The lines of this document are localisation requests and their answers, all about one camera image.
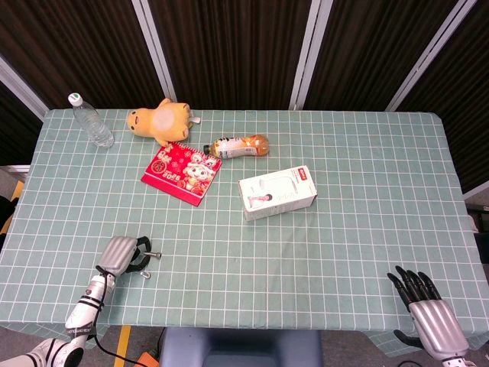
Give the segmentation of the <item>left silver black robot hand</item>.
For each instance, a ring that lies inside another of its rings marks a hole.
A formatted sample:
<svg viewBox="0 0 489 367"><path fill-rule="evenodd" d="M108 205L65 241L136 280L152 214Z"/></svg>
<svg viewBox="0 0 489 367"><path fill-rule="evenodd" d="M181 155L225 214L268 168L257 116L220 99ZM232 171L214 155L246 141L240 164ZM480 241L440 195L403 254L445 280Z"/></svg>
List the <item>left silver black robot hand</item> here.
<svg viewBox="0 0 489 367"><path fill-rule="evenodd" d="M96 270L101 274L110 274L115 278L124 273L143 271L151 257L145 252L151 252L151 242L147 236L140 238L115 236L111 238L102 253Z"/></svg>

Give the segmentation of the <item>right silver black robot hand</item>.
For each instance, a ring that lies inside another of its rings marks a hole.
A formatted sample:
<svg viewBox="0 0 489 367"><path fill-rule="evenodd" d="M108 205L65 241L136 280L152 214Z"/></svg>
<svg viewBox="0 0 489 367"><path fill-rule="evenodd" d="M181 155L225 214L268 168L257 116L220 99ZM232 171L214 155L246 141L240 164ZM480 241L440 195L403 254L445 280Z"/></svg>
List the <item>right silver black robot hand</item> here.
<svg viewBox="0 0 489 367"><path fill-rule="evenodd" d="M419 271L396 266L397 274L387 273L410 313L417 336L400 330L394 335L407 346L424 349L443 366L466 366L468 341L451 307L442 299L432 279Z"/></svg>

